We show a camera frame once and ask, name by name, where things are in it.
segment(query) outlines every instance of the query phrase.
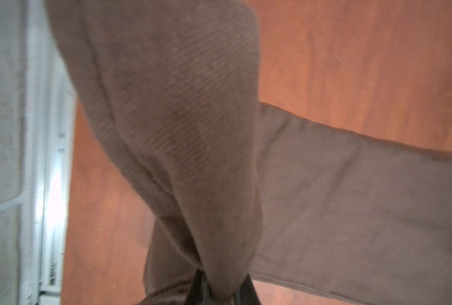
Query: ribbed fabric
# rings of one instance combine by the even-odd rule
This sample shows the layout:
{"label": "ribbed fabric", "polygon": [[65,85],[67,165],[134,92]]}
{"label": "ribbed fabric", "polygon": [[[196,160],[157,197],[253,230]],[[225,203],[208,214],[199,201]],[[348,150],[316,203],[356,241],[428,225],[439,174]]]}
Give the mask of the ribbed fabric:
{"label": "ribbed fabric", "polygon": [[49,0],[96,138],[176,249],[228,298],[261,233],[259,37],[244,4]]}

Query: garment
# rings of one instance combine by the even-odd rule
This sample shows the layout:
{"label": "garment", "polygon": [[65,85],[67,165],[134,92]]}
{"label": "garment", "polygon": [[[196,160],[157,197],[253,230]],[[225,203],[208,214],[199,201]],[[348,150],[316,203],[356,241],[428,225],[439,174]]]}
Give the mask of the garment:
{"label": "garment", "polygon": [[197,267],[224,300],[250,272],[350,302],[452,304],[452,154],[258,103],[244,4],[48,0],[48,14],[96,138],[157,216],[143,304],[183,301]]}

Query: brown garment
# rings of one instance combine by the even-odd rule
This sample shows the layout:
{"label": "brown garment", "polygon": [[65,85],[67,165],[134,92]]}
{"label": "brown garment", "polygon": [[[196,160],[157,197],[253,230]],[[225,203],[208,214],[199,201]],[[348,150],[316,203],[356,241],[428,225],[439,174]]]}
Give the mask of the brown garment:
{"label": "brown garment", "polygon": [[157,216],[144,303],[183,300],[203,266],[223,298],[251,271],[352,302],[452,304],[452,162],[258,104],[246,6],[48,11],[97,139]]}

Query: wood grain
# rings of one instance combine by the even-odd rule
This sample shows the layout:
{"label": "wood grain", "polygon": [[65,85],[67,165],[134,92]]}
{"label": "wood grain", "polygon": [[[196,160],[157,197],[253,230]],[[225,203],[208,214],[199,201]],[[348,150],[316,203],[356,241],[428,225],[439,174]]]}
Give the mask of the wood grain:
{"label": "wood grain", "polygon": [[[452,1],[248,0],[261,101],[369,136],[452,151]],[[153,216],[77,109],[63,305],[133,304]],[[263,305],[341,305],[256,283]]]}

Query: sweater sleeve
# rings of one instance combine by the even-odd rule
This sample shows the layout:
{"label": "sweater sleeve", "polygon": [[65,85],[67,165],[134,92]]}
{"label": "sweater sleeve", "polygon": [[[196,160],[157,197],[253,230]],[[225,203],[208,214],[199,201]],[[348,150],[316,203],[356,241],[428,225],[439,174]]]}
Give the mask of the sweater sleeve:
{"label": "sweater sleeve", "polygon": [[234,0],[48,0],[93,131],[174,246],[227,299],[261,234],[259,37]]}

